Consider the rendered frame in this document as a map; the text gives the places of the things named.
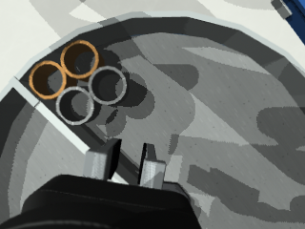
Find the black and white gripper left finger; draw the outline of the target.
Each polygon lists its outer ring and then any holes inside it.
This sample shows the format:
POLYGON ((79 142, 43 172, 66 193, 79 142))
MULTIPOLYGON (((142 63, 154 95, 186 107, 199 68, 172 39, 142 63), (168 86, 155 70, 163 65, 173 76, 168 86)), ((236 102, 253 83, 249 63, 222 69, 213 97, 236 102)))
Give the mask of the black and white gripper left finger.
POLYGON ((98 150, 86 151, 82 177, 106 181, 112 179, 118 166, 121 142, 122 139, 112 137, 98 150))

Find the bronze ring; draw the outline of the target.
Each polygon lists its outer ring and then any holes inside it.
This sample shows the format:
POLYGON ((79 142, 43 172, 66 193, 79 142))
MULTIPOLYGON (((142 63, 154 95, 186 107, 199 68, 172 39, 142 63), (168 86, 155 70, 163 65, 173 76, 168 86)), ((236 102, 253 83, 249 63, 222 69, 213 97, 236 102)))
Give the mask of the bronze ring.
POLYGON ((89 79, 94 71, 99 67, 105 66, 105 61, 101 53, 89 42, 76 40, 70 42, 61 54, 61 66, 65 73, 80 81, 89 82, 89 79), (74 69, 74 62, 77 56, 83 52, 94 52, 95 63, 93 68, 86 74, 78 75, 74 69))
POLYGON ((60 95, 68 87, 76 86, 76 79, 70 77, 64 72, 62 66, 58 63, 52 61, 43 61, 35 65, 35 67, 30 72, 30 88, 39 97, 44 99, 57 100, 58 95, 60 95), (63 75, 63 84, 61 89, 56 93, 51 95, 47 88, 47 80, 49 75, 60 70, 63 75))

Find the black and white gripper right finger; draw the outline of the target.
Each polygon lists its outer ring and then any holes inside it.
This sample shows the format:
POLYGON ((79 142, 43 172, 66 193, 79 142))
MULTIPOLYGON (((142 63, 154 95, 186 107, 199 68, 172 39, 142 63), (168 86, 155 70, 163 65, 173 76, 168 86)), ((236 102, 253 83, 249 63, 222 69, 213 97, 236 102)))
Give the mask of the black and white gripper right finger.
POLYGON ((166 162, 156 159, 154 145, 150 143, 143 144, 142 156, 137 184, 141 187, 162 190, 166 162))

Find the grey metal ring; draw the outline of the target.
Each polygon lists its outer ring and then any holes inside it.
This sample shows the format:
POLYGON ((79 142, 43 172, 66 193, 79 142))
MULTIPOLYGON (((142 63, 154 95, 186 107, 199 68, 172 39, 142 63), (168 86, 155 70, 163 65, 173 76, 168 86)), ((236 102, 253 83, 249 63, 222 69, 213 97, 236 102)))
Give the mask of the grey metal ring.
POLYGON ((71 125, 80 125, 89 123, 97 118, 101 110, 101 104, 95 101, 89 90, 80 88, 80 87, 69 87, 64 90, 60 95, 58 95, 56 101, 56 111, 59 117, 68 124, 71 125), (76 94, 84 93, 88 96, 91 102, 91 109, 89 114, 85 119, 81 120, 76 118, 71 112, 71 100, 75 97, 76 94))
POLYGON ((90 92, 92 98, 95 101, 97 101, 98 103, 105 104, 105 105, 120 104, 127 98, 127 96, 129 95, 129 90, 130 90, 129 82, 126 79, 126 77, 124 76, 124 74, 122 72, 120 72, 119 70, 117 70, 115 67, 110 67, 110 66, 100 67, 99 69, 94 71, 89 79, 88 87, 89 87, 89 92, 90 92), (121 95, 119 95, 119 97, 117 97, 113 101, 106 101, 105 99, 103 99, 98 90, 99 83, 102 80, 102 78, 104 78, 105 76, 107 76, 109 74, 119 75, 123 79, 123 84, 124 84, 123 92, 121 93, 121 95))

